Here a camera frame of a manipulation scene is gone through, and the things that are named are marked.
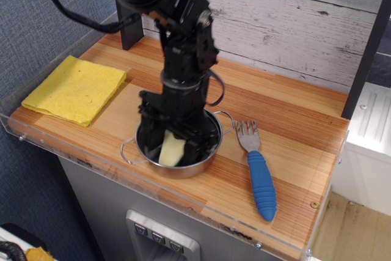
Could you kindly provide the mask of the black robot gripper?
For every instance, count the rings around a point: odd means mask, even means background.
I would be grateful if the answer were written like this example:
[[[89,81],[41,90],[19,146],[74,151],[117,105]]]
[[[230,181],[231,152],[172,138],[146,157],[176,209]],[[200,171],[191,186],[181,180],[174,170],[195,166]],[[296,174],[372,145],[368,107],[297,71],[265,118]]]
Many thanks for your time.
[[[205,112],[208,86],[165,84],[160,94],[140,91],[140,139],[147,157],[157,156],[166,130],[186,141],[182,163],[198,163],[209,156],[217,144],[217,127]]]

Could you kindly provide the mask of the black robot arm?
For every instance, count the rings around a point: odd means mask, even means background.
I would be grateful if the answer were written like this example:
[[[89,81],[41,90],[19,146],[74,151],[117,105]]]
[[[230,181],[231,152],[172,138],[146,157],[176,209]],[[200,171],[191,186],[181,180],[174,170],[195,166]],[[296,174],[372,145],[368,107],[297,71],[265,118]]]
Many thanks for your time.
[[[180,164],[194,164],[218,142],[217,128],[205,112],[211,68],[217,49],[207,0],[117,0],[152,18],[164,52],[161,94],[140,93],[141,142],[148,150],[163,143],[164,133],[185,141]]]

